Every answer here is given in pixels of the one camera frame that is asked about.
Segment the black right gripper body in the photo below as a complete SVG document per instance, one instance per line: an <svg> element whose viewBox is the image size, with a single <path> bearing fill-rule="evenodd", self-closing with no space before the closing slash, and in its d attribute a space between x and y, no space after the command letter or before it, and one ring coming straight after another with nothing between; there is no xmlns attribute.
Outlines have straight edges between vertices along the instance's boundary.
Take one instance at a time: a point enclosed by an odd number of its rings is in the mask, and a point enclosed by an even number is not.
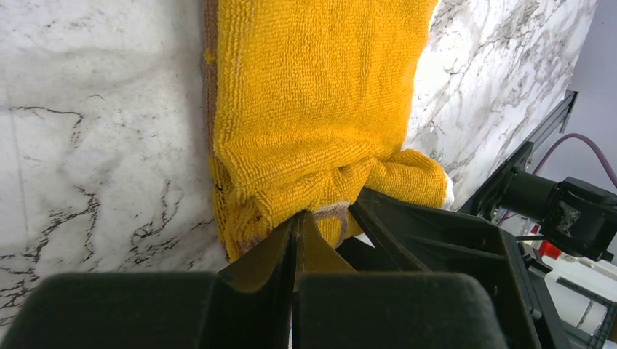
<svg viewBox="0 0 617 349"><path fill-rule="evenodd" d="M517 282L542 348L615 348L616 297L571 281L545 263L537 249L503 232Z"/></svg>

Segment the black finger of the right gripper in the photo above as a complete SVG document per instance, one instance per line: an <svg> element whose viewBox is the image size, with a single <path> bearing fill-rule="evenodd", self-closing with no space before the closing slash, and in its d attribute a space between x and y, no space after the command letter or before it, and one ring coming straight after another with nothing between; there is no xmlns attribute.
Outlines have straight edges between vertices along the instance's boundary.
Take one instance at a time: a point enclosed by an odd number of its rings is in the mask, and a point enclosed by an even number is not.
<svg viewBox="0 0 617 349"><path fill-rule="evenodd" d="M471 276L489 294L508 346L541 347L530 278L511 234L476 216L406 204L367 188L349 211L370 240L348 239L352 266Z"/></svg>

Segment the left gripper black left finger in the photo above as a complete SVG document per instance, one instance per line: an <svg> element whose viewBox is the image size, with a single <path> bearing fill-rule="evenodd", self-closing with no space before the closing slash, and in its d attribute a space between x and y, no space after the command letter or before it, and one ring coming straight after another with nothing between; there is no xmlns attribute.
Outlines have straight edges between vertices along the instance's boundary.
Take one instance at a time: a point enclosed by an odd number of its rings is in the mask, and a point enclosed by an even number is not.
<svg viewBox="0 0 617 349"><path fill-rule="evenodd" d="M286 348L297 220L217 273L65 273L28 296L3 348Z"/></svg>

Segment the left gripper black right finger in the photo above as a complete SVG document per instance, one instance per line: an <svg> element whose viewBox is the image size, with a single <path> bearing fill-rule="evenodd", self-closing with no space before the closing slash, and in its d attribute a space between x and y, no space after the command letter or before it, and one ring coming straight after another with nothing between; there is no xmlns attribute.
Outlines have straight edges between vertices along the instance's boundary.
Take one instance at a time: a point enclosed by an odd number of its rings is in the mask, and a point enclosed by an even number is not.
<svg viewBox="0 0 617 349"><path fill-rule="evenodd" d="M295 348L507 348L489 294L462 273L361 271L295 216Z"/></svg>

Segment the brown yellow bear towel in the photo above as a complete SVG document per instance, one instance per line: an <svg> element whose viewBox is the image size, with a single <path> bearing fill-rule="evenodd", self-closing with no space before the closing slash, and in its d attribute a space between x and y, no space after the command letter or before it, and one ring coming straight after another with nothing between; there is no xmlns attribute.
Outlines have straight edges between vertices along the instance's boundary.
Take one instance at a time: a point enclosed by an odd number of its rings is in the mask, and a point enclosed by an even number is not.
<svg viewBox="0 0 617 349"><path fill-rule="evenodd" d="M294 214L340 246L363 188L448 209L453 183L404 149L435 1L205 1L213 209L229 261Z"/></svg>

